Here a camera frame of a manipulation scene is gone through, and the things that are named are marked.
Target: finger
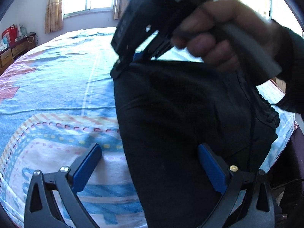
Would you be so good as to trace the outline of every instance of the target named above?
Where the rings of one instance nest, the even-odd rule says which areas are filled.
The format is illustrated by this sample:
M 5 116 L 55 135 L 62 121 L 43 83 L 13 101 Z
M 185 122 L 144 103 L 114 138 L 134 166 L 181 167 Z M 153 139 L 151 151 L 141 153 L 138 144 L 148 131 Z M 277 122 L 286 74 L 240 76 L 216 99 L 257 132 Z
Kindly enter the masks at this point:
M 223 64 L 220 64 L 216 69 L 219 72 L 230 73 L 237 70 L 239 66 L 240 66 L 239 58 L 237 55 L 234 55 L 228 61 L 224 62 Z
M 269 22 L 261 19 L 252 9 L 237 0 L 208 1 L 198 7 L 180 25 L 187 32 L 205 32 L 217 23 L 234 21 L 259 43 L 269 39 Z
M 186 48 L 187 41 L 185 39 L 183 39 L 183 38 L 174 36 L 171 39 L 171 44 L 173 46 L 175 46 L 176 48 L 178 48 L 178 49 L 184 49 L 184 48 Z
M 215 45 L 215 38 L 210 33 L 204 33 L 190 40 L 187 49 L 191 55 L 203 58 Z
M 205 57 L 203 61 L 207 64 L 211 64 L 215 67 L 219 66 L 221 63 L 226 62 L 231 57 L 235 55 L 228 40 L 224 40 L 218 43 L 213 50 L 211 50 Z

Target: bedsheet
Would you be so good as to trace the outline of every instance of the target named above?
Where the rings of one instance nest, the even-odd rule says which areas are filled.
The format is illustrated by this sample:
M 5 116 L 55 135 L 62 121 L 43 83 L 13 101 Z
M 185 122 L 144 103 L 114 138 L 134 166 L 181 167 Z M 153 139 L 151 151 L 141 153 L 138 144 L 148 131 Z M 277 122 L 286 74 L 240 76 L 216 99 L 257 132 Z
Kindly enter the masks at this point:
M 102 228 L 147 227 L 121 143 L 110 70 L 117 59 L 110 41 L 115 28 L 70 32 L 19 58 L 0 77 L 0 202 L 23 227 L 25 199 L 36 169 L 55 172 L 92 143 L 103 158 L 78 193 Z M 162 59 L 200 61 L 172 49 Z M 283 93 L 270 81 L 258 87 L 270 102 Z M 286 146 L 295 115 L 280 114 L 278 139 L 262 168 L 268 171 Z M 59 209 L 73 227 L 60 197 Z

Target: black cloth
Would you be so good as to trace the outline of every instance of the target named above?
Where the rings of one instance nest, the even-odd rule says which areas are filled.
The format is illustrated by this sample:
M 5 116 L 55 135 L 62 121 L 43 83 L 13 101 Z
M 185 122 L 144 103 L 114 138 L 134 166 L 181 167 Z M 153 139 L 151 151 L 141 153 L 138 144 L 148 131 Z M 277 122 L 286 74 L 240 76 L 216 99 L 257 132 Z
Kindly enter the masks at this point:
M 114 80 L 129 170 L 149 228 L 196 228 L 219 200 L 197 155 L 208 143 L 228 165 L 257 171 L 279 115 L 241 72 L 204 63 L 131 63 Z
M 277 103 L 283 110 L 304 114 L 304 40 L 286 27 L 280 27 L 282 45 L 275 60 L 283 72 L 278 78 L 287 83 L 286 95 Z

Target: sleeve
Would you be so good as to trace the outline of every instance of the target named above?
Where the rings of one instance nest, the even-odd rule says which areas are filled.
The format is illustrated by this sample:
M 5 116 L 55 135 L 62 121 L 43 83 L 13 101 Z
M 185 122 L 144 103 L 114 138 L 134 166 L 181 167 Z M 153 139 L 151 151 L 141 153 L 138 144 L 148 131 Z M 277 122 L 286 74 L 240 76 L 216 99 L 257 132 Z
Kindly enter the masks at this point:
M 304 114 L 304 39 L 292 30 L 281 27 L 282 46 L 275 60 L 283 71 L 278 78 L 287 83 L 279 108 Z

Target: window frame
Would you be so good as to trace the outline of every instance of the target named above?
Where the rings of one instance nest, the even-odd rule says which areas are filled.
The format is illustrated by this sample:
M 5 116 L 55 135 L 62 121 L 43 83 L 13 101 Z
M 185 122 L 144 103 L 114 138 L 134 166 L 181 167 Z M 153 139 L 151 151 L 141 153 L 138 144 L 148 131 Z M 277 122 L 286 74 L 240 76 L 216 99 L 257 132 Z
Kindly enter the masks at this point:
M 102 8 L 87 8 L 88 7 L 88 0 L 85 0 L 85 10 L 73 12 L 73 13 L 64 13 L 64 0 L 63 1 L 63 19 L 76 16 L 76 15 L 81 15 L 81 14 L 86 14 L 86 13 L 99 13 L 99 12 L 109 12 L 113 11 L 113 6 L 114 6 L 114 0 L 112 0 L 111 7 L 102 7 Z
M 272 0 L 269 0 L 270 1 L 270 6 L 269 6 L 269 20 L 272 19 Z M 287 6 L 289 7 L 289 9 L 291 10 L 291 12 L 295 15 L 294 11 L 291 9 L 291 7 L 288 5 L 288 3 L 286 2 Z M 302 38 L 304 38 L 304 30 L 302 29 Z

